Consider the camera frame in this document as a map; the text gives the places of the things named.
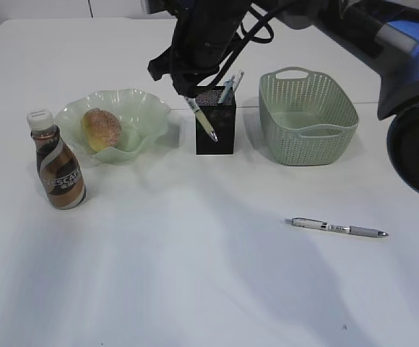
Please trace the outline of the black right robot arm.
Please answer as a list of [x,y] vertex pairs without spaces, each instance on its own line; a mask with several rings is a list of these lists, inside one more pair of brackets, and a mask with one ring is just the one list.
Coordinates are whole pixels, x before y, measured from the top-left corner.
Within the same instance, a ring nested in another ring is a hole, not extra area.
[[177,19],[169,48],[148,64],[175,91],[214,88],[257,33],[277,18],[314,26],[381,78],[377,116],[391,119],[386,146],[400,178],[419,193],[419,9],[391,1],[144,1]]

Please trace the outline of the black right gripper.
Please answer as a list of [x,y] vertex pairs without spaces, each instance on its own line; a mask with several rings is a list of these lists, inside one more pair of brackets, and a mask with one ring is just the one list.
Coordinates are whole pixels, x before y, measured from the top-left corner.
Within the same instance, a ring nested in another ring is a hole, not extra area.
[[195,98],[197,90],[212,89],[231,66],[231,38],[202,40],[195,44],[175,39],[158,57],[149,61],[148,72],[153,80],[167,74],[175,91]]

